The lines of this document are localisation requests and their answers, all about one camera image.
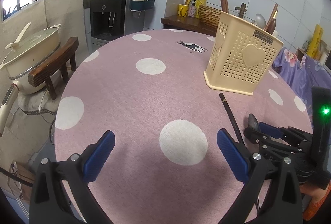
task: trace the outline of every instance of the black deer illustration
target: black deer illustration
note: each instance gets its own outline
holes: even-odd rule
[[[201,46],[198,46],[198,45],[196,45],[196,44],[194,44],[194,43],[184,43],[183,41],[176,41],[176,43],[177,43],[177,44],[182,44],[184,47],[186,47],[186,48],[188,48],[188,49],[190,49],[190,50],[198,51],[198,52],[200,52],[200,53],[202,53],[202,52],[208,50],[208,49],[203,48],[203,47],[201,47]]]

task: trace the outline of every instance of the basket base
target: basket base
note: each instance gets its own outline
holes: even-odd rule
[[[249,96],[252,96],[253,93],[252,92],[242,92],[242,91],[237,91],[237,90],[232,90],[232,89],[226,89],[224,87],[215,87],[215,86],[212,86],[210,83],[209,83],[209,80],[208,80],[208,77],[207,77],[207,74],[206,74],[206,71],[204,72],[204,77],[205,77],[205,80],[206,80],[206,84],[209,88],[213,89],[213,90],[218,90],[218,91],[226,91],[226,92],[234,92],[234,93],[240,93],[240,94],[245,94],[245,95],[249,95]]]

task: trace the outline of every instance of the pink tablecloth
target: pink tablecloth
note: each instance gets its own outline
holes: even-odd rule
[[[115,224],[218,223],[239,194],[243,185],[216,143],[220,128],[235,138],[234,131],[219,91],[203,76],[212,46],[212,37],[180,30],[128,35],[93,53],[70,79],[56,120],[56,157],[66,160],[106,130],[115,133],[115,148],[89,184]],[[224,95],[242,130],[253,113],[312,131],[300,100],[271,70],[253,96]]]

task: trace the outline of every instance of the faucet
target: faucet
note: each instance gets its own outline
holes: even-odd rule
[[[238,15],[239,18],[244,18],[244,14],[247,11],[246,10],[246,4],[241,3],[241,7],[236,6],[234,9],[235,10],[240,10],[239,15]]]

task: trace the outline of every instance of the yellow cup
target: yellow cup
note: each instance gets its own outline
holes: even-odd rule
[[[178,16],[187,17],[188,5],[178,5]]]

